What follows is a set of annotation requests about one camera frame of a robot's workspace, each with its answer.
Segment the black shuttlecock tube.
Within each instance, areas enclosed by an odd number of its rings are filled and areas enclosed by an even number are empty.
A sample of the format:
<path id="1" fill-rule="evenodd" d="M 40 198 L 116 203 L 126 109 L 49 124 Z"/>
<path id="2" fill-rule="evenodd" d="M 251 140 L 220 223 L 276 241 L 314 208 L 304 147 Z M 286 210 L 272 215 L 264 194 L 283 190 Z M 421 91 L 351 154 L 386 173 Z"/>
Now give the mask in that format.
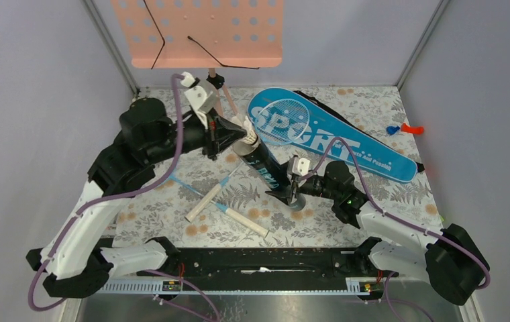
<path id="1" fill-rule="evenodd" d="M 278 183 L 279 162 L 276 160 L 272 152 L 266 144 L 258 138 L 253 145 L 236 141 L 232 150 L 251 168 L 262 181 L 267 185 L 269 190 L 281 189 Z M 300 211 L 306 205 L 305 197 L 299 197 L 299 201 L 294 205 L 286 205 L 292 211 Z"/>

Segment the white shuttlecock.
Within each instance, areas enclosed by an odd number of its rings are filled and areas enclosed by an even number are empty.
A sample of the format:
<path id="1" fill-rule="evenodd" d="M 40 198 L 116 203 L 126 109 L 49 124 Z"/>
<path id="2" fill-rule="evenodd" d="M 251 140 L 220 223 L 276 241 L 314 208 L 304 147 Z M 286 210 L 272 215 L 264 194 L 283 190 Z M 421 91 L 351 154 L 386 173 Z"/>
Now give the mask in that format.
<path id="1" fill-rule="evenodd" d="M 232 122 L 239 125 L 246 131 L 246 135 L 240 140 L 242 143 L 253 146 L 258 141 L 258 135 L 255 132 L 249 117 L 244 115 L 235 115 L 232 117 Z"/>

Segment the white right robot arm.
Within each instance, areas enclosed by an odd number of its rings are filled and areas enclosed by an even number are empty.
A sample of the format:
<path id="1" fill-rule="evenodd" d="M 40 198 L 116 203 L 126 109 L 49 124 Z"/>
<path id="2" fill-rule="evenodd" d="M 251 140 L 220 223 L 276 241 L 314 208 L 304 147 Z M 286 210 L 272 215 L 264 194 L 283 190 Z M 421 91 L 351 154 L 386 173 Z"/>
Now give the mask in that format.
<path id="1" fill-rule="evenodd" d="M 342 223 L 369 233 L 355 259 L 361 275 L 382 270 L 414 277 L 459 306 L 490 281 L 490 266 L 463 227 L 439 228 L 383 211 L 356 188 L 344 162 L 329 162 L 323 175 L 313 175 L 303 184 L 298 178 L 294 174 L 285 188 L 268 194 L 289 205 L 304 195 L 329 199 Z"/>

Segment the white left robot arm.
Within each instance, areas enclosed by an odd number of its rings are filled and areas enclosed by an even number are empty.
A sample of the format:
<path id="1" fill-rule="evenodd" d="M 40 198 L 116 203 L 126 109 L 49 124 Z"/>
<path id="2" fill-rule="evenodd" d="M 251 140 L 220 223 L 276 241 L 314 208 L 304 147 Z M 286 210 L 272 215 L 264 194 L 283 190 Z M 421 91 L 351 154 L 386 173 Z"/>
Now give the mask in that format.
<path id="1" fill-rule="evenodd" d="M 164 103 L 155 98 L 138 99 L 120 115 L 120 132 L 90 167 L 79 201 L 58 235 L 45 248 L 27 253 L 50 297 L 83 299 L 116 276 L 176 272 L 176 248 L 165 237 L 124 248 L 100 243 L 112 219 L 134 197 L 167 180 L 182 154 L 201 150 L 215 160 L 251 128 L 244 119 L 228 120 L 216 111 L 177 111 L 176 116 L 171 120 Z"/>

